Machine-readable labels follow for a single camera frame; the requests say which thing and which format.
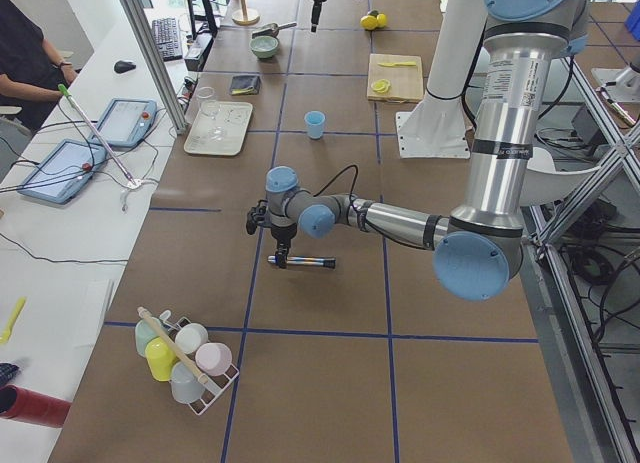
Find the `steel muddler black tip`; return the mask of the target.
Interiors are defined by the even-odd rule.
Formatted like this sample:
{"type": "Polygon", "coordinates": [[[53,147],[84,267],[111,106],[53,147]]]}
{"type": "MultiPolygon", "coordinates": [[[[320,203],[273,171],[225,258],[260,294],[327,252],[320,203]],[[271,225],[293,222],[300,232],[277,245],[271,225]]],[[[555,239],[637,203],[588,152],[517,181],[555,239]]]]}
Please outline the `steel muddler black tip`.
{"type": "Polygon", "coordinates": [[[336,267],[336,259],[333,257],[321,258],[289,256],[285,262],[278,262],[274,255],[270,255],[267,257],[267,261],[270,264],[274,264],[280,268],[287,268],[289,266],[311,266],[334,269],[336,267]]]}

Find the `wooden cup tree stand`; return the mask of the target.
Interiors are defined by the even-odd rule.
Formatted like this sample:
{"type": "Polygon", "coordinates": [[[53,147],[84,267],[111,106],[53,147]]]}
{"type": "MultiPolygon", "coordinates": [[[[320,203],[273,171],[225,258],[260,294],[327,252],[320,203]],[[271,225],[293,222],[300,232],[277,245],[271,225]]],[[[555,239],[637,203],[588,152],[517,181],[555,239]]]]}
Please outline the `wooden cup tree stand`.
{"type": "Polygon", "coordinates": [[[250,26],[259,22],[260,14],[257,10],[249,8],[246,0],[238,0],[239,8],[232,14],[232,21],[240,26],[250,26]]]}

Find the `light blue cup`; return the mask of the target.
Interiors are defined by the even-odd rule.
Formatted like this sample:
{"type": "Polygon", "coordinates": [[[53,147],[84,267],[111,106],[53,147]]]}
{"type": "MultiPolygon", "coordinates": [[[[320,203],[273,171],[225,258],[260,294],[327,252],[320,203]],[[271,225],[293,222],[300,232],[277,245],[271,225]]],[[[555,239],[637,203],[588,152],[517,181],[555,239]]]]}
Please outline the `light blue cup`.
{"type": "Polygon", "coordinates": [[[326,116],[318,110],[309,111],[304,116],[306,134],[310,139],[320,139],[325,129],[326,116]]]}

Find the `white cup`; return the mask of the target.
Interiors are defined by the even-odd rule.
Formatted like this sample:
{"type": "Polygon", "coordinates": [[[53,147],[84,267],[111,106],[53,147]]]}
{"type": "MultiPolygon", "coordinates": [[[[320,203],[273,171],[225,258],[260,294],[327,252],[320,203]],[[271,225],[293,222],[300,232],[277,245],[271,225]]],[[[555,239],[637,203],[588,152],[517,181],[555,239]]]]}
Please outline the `white cup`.
{"type": "Polygon", "coordinates": [[[175,343],[186,355],[194,354],[202,345],[209,342],[206,328],[199,323],[188,323],[175,336],[175,343]]]}

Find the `pink cup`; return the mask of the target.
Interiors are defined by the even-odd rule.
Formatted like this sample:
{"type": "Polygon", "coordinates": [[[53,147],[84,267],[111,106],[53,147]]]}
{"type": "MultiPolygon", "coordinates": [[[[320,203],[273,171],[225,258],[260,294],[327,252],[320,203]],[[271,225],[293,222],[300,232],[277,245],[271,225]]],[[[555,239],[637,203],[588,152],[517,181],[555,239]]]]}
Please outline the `pink cup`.
{"type": "Polygon", "coordinates": [[[232,364],[231,349],[219,342],[208,342],[200,346],[195,353],[197,366],[206,374],[220,376],[232,364]]]}

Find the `mint green cup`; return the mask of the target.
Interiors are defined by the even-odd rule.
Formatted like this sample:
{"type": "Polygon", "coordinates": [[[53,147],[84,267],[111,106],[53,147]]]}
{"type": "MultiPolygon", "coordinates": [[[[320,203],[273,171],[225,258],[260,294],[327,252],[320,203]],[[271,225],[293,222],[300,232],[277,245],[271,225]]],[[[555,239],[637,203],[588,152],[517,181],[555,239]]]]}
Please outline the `mint green cup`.
{"type": "Polygon", "coordinates": [[[135,347],[138,355],[144,357],[147,345],[157,337],[155,330],[144,319],[139,320],[134,328],[135,347]]]}

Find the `yellow cup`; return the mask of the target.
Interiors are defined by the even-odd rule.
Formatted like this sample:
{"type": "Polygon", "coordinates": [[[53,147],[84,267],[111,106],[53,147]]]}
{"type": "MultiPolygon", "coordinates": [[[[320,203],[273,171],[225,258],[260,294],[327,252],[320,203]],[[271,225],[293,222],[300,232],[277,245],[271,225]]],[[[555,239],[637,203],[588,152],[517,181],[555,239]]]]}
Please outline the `yellow cup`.
{"type": "Polygon", "coordinates": [[[162,338],[152,339],[145,347],[144,356],[156,381],[166,382],[171,379],[172,369],[178,358],[162,338]]]}

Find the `grey blue cup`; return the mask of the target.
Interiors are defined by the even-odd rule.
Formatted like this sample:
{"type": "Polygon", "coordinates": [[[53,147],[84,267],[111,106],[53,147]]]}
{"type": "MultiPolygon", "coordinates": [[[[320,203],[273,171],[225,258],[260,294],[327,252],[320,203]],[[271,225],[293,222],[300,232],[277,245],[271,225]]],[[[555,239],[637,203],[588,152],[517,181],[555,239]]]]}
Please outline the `grey blue cup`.
{"type": "Polygon", "coordinates": [[[190,404],[199,400],[204,392],[204,387],[181,361],[178,361],[171,370],[170,386],[174,400],[181,404],[190,404]]]}

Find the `green bowl with ice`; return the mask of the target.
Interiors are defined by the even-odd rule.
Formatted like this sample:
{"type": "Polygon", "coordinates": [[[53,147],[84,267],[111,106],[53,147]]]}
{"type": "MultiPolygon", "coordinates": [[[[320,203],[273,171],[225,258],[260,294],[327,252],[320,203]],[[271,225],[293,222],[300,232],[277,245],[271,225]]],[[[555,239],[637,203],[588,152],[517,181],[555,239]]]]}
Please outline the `green bowl with ice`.
{"type": "Polygon", "coordinates": [[[279,46],[279,40],[272,36],[257,36],[250,41],[250,50],[258,59],[269,59],[275,56],[279,46]]]}

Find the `yellow plastic knife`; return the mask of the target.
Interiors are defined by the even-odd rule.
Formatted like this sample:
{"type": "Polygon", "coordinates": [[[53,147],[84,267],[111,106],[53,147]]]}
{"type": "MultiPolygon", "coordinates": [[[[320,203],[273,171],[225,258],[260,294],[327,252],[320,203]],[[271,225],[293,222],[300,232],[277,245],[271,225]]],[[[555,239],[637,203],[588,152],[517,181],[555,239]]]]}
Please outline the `yellow plastic knife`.
{"type": "Polygon", "coordinates": [[[378,61],[376,65],[383,68],[417,67],[416,61],[378,61]]]}

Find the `grey folded cloth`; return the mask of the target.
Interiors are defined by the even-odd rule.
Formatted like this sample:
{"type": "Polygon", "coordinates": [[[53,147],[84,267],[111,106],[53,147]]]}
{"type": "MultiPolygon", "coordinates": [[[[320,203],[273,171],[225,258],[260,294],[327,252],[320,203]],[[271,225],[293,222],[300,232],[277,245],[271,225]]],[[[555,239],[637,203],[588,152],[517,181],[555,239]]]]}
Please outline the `grey folded cloth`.
{"type": "Polygon", "coordinates": [[[229,94],[232,96],[256,95],[261,88],[258,75],[235,75],[231,79],[229,94]]]}

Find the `wooden cutting board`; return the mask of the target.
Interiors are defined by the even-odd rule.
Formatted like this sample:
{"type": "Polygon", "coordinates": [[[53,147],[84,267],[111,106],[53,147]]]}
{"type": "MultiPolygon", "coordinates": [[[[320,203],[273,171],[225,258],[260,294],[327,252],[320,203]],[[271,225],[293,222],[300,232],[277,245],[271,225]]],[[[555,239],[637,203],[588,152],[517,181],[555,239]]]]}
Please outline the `wooden cutting board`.
{"type": "Polygon", "coordinates": [[[399,101],[418,103],[424,96],[422,60],[419,56],[372,53],[369,56],[367,99],[372,101],[399,101]],[[416,61],[417,67],[383,68],[378,61],[416,61]],[[370,85],[379,79],[391,82],[386,94],[374,93],[370,85]]]}

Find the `beige bear tray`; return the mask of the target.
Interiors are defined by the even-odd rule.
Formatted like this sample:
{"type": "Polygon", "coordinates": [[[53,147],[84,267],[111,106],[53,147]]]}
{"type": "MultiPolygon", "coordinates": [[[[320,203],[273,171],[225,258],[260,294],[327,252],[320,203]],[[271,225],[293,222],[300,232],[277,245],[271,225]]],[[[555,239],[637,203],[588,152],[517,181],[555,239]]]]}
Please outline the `beige bear tray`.
{"type": "Polygon", "coordinates": [[[215,116],[199,111],[184,151],[191,155],[233,157],[243,147],[253,105],[246,102],[219,102],[215,116]]]}

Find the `wine glass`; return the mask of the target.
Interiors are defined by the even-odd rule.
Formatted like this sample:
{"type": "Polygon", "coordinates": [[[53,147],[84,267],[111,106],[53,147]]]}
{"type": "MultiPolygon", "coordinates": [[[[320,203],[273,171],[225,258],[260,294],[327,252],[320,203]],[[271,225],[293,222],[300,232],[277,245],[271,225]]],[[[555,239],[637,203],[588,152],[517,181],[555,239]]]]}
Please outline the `wine glass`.
{"type": "Polygon", "coordinates": [[[225,136],[225,130],[217,124],[217,116],[220,111],[219,99],[213,87],[199,87],[195,93],[199,104],[199,112],[211,124],[208,134],[214,140],[221,140],[225,136]]]}

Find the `black keyboard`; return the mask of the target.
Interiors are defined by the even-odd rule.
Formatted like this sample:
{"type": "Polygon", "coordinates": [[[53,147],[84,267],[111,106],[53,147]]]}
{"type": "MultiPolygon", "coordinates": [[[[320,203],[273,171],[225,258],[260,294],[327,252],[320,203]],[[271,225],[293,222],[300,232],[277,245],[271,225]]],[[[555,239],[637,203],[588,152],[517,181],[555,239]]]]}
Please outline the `black keyboard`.
{"type": "Polygon", "coordinates": [[[151,22],[151,33],[164,61],[180,60],[183,57],[179,24],[176,18],[154,19],[151,22]]]}

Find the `far teach pendant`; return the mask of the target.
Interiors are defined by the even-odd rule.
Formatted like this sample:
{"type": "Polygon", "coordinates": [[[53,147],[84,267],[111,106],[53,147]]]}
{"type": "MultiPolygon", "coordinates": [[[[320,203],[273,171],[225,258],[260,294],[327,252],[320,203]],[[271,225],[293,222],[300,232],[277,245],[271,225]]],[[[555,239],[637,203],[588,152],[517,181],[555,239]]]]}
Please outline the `far teach pendant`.
{"type": "Polygon", "coordinates": [[[154,100],[114,98],[96,127],[106,142],[116,149],[135,148],[155,121],[154,100]]]}

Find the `teach pendant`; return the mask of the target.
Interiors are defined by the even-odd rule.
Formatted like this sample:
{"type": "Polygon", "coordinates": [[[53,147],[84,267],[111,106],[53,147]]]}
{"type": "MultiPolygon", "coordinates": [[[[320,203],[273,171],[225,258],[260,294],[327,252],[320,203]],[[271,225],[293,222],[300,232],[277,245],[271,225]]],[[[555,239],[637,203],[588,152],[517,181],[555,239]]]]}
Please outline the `teach pendant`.
{"type": "Polygon", "coordinates": [[[135,148],[155,121],[154,100],[114,98],[96,127],[106,142],[116,149],[135,148]]]}
{"type": "Polygon", "coordinates": [[[34,168],[17,192],[52,204],[66,204],[102,168],[106,157],[100,145],[65,139],[34,168]]]}

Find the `black computer mouse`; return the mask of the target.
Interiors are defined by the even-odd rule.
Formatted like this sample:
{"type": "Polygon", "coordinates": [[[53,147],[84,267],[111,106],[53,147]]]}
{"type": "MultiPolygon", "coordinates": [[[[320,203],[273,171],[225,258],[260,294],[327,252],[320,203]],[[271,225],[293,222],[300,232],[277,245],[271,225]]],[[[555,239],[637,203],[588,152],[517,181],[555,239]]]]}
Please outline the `black computer mouse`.
{"type": "Polygon", "coordinates": [[[114,63],[113,71],[116,74],[124,74],[126,72],[132,71],[137,67],[137,65],[130,60],[118,60],[114,63]]]}

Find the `near teach pendant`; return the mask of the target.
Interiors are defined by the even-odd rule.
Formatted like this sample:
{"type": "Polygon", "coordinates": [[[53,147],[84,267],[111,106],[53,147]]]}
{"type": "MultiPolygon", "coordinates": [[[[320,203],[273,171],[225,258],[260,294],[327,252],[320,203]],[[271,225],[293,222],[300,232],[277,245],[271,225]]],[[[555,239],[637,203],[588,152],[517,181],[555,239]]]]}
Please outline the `near teach pendant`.
{"type": "Polygon", "coordinates": [[[17,192],[52,204],[66,204],[102,168],[106,157],[100,145],[65,139],[34,168],[17,192]]]}

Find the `white chair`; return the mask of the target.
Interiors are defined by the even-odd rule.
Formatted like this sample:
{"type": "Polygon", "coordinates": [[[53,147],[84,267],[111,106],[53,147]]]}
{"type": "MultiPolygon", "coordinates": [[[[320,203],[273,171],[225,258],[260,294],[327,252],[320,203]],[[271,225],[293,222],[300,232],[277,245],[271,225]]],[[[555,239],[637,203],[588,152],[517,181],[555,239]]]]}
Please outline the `white chair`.
{"type": "Polygon", "coordinates": [[[588,176],[599,170],[600,166],[597,165],[584,170],[559,171],[546,149],[534,147],[527,163],[519,205],[538,206],[564,199],[588,176]]]}

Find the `pink green rod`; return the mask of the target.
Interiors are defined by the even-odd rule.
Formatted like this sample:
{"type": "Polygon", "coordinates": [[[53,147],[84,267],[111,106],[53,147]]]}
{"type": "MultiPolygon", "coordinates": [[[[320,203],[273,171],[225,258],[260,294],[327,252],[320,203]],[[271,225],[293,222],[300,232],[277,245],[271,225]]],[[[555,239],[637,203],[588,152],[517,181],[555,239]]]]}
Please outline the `pink green rod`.
{"type": "Polygon", "coordinates": [[[106,150],[108,155],[115,162],[116,166],[123,173],[123,175],[127,180],[127,188],[131,190],[140,188],[143,184],[143,181],[139,178],[135,178],[133,174],[125,167],[125,165],[122,163],[120,158],[116,155],[116,153],[112,150],[111,146],[107,143],[107,141],[101,135],[101,133],[99,132],[97,127],[94,125],[94,123],[90,120],[90,118],[86,115],[84,110],[76,102],[76,100],[71,95],[67,87],[64,84],[59,84],[58,90],[68,100],[69,104],[78,113],[81,119],[87,124],[87,126],[89,127],[93,135],[98,139],[99,143],[103,146],[103,148],[106,150]]]}

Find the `yellow spatula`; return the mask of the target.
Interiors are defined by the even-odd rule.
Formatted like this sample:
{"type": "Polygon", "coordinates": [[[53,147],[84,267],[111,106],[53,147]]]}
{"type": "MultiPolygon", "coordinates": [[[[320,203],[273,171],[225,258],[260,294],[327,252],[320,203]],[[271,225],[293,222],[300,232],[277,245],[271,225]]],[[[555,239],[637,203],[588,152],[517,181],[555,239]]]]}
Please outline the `yellow spatula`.
{"type": "Polygon", "coordinates": [[[15,323],[17,322],[25,304],[26,304],[27,298],[26,297],[20,297],[16,303],[14,304],[10,314],[8,315],[8,317],[6,318],[6,320],[4,321],[4,324],[1,327],[1,344],[4,345],[6,344],[12,335],[13,332],[13,328],[15,323]]]}

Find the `person in black shirt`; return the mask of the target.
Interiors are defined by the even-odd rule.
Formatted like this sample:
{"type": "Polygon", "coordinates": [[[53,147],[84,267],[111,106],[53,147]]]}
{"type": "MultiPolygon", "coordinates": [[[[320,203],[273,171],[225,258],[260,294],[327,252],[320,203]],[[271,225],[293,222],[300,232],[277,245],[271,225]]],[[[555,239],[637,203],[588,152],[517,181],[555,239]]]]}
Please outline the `person in black shirt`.
{"type": "Polygon", "coordinates": [[[72,63],[11,0],[1,0],[1,104],[16,106],[16,118],[38,131],[77,78],[72,63]]]}

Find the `red bottle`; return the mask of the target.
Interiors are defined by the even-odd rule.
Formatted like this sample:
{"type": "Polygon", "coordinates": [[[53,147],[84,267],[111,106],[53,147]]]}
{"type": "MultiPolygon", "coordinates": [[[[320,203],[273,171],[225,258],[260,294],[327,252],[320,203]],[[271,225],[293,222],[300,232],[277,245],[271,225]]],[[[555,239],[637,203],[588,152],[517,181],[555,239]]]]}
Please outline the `red bottle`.
{"type": "Polygon", "coordinates": [[[1,417],[52,428],[64,425],[71,403],[14,385],[1,388],[1,417]]]}

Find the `aluminium frame post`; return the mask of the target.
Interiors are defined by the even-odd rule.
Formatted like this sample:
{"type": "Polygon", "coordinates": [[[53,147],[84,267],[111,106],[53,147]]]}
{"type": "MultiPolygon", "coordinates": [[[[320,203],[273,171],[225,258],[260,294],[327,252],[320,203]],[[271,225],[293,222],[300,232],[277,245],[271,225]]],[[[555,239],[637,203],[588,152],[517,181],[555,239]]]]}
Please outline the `aluminium frame post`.
{"type": "Polygon", "coordinates": [[[188,124],[182,107],[173,88],[164,61],[156,48],[151,27],[147,20],[141,0],[119,0],[132,28],[138,46],[149,68],[156,89],[164,103],[167,114],[177,135],[187,130],[188,124]]]}

